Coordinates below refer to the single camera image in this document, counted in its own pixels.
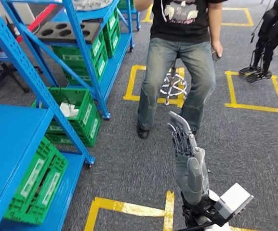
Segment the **red bar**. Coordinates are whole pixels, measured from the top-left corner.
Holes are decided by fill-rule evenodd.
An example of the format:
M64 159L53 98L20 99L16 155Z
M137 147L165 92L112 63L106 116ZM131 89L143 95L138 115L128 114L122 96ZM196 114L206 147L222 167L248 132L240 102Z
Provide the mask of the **red bar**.
M49 14L51 14L56 7L57 7L56 4L50 4L50 5L48 5L44 11L42 11L41 13L40 13L39 15L38 15L35 19L34 22L32 22L32 24L30 24L29 26L28 26L28 29L30 30L30 31L32 31L33 29L36 28L40 23L41 23L42 21L44 21L45 18L47 18ZM23 38L22 38L22 36L18 36L16 40L18 43L20 43L23 40Z

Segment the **graphic print on t-shirt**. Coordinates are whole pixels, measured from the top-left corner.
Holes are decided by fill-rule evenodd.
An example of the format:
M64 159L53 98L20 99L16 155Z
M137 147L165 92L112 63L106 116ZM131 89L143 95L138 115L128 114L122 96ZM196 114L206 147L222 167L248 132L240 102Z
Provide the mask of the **graphic print on t-shirt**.
M196 0L172 0L162 10L165 21L168 23L190 24L198 16Z

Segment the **shelf post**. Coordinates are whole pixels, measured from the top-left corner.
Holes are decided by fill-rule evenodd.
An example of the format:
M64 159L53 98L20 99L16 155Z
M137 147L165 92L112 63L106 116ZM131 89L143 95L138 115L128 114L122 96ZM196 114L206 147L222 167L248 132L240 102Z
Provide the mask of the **shelf post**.
M127 20L128 20L128 27L128 31L131 34L131 38L130 39L130 49L132 51L132 49L134 47L134 45L134 38L132 36L132 16L131 16L131 9L130 6L130 0L126 0L126 7L127 7Z
M46 108L50 108L54 113L54 119L57 120L69 137L72 143L84 155L86 161L92 165L95 158L91 156L84 146L75 130L62 113L57 102L47 90L47 86L35 71L33 65L24 53L24 51L14 39L11 32L3 22L0 16L0 48L11 60L19 73L31 87L31 89L41 100Z
M78 48L82 55L83 61L85 64L85 67L89 74L93 88L95 90L95 95L98 100L99 106L103 113L103 118L109 119L111 114L108 112L106 108L106 104L103 95L103 92L101 92L98 80L94 70L93 63L91 60L90 55L88 54L89 49L85 44L85 40L83 37L82 29L80 26L80 22L78 20L77 14L73 8L73 4L72 0L63 0L63 4L64 5L65 9L66 10L66 14L72 25L73 33L75 34L75 38L77 39L77 43Z

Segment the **robot thumb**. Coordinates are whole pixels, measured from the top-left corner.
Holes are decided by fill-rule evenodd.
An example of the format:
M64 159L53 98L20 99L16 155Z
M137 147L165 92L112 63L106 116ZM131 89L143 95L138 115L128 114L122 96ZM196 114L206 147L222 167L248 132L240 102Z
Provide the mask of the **robot thumb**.
M187 161L188 188L183 192L184 197L191 205L197 205L202 199L202 171L199 161L195 157Z

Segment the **jeans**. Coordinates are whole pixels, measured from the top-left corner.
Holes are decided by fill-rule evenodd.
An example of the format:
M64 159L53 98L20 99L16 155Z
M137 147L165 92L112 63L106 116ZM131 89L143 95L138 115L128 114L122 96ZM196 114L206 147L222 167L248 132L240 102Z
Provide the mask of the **jeans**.
M200 128L204 105L215 88L210 43L173 42L161 38L153 38L150 42L137 110L140 128L153 128L160 89L177 54L191 75L190 91L180 115L193 131Z

